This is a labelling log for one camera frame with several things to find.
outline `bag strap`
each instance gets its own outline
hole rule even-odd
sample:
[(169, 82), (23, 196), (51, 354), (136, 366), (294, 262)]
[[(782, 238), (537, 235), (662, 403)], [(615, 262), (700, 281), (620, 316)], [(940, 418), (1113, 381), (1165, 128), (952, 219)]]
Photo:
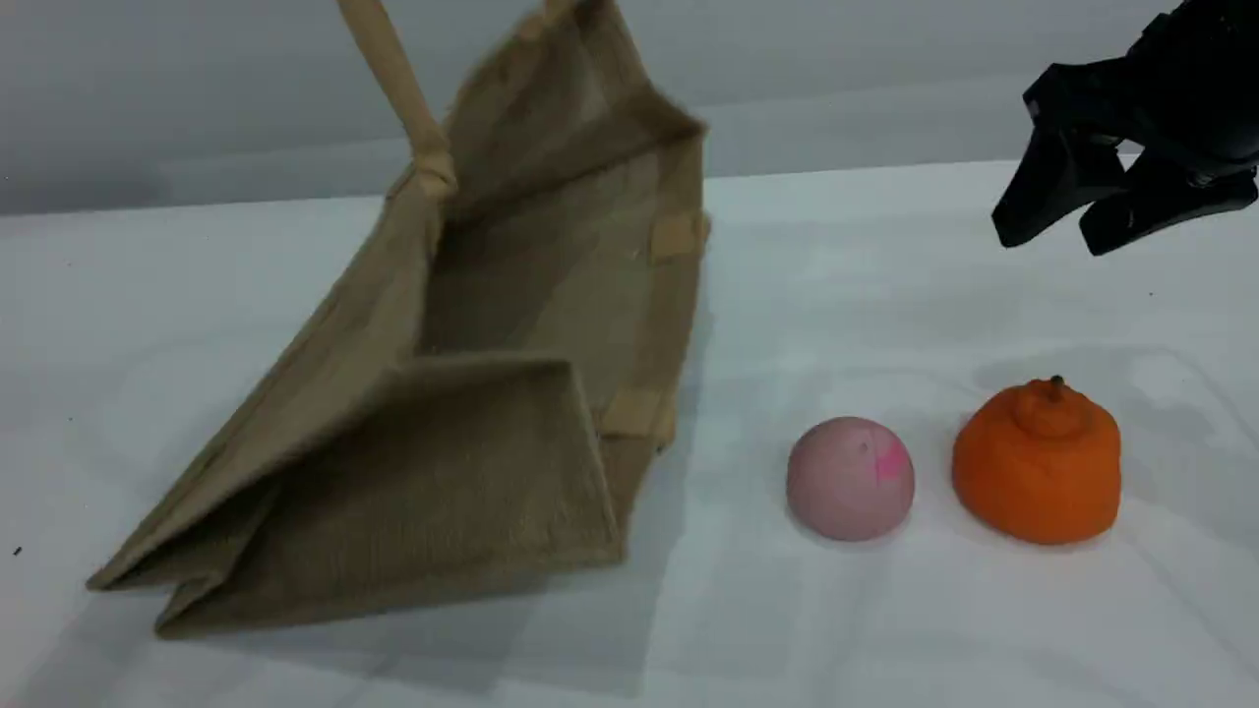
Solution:
[(380, 0), (337, 0), (336, 4), (354, 35), (354, 43), (402, 121), (424, 191), (433, 199), (443, 200), (457, 189), (449, 145), (441, 125), (428, 111), (389, 14)]

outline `pink ball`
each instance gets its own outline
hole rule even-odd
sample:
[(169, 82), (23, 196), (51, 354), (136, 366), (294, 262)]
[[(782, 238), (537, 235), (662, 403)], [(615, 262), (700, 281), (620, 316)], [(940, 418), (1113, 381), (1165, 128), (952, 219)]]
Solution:
[(914, 465), (896, 433), (865, 418), (835, 418), (805, 433), (787, 465), (796, 518), (837, 540), (900, 525), (914, 501)]

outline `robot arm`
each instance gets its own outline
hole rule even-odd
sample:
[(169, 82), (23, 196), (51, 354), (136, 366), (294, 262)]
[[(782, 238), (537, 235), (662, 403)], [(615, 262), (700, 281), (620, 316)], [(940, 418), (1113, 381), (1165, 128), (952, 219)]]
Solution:
[[(1085, 204), (1100, 256), (1259, 198), (1259, 0), (1185, 0), (1118, 59), (1053, 64), (1024, 93), (1031, 142), (992, 213), (1007, 247)], [(1127, 171), (1117, 147), (1144, 147)]]

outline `table surface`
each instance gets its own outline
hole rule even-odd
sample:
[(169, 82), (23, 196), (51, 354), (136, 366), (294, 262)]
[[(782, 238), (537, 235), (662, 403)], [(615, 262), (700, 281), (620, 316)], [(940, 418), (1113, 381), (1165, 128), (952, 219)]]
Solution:
[[(1012, 170), (708, 183), (679, 440), (626, 566), (193, 642), (152, 639), (165, 593), (83, 580), (276, 358), (379, 199), (0, 219), (0, 703), (1259, 704), (1259, 209), (1099, 260), (1071, 220), (1003, 251), (987, 213)], [(1069, 551), (985, 529), (948, 482), (964, 416), (1051, 374), (1124, 432), (1119, 522)], [(913, 455), (913, 513), (883, 540), (827, 543), (786, 511), (791, 443), (838, 414)]]

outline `burlap tote bag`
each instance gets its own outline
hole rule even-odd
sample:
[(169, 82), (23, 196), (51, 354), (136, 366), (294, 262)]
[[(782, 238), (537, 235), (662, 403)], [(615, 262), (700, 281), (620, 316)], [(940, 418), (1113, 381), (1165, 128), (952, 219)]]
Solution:
[(429, 115), (378, 0), (342, 15), (413, 163), (345, 273), (93, 590), (160, 636), (458, 600), (616, 563), (671, 437), (704, 127), (611, 0), (546, 3)]

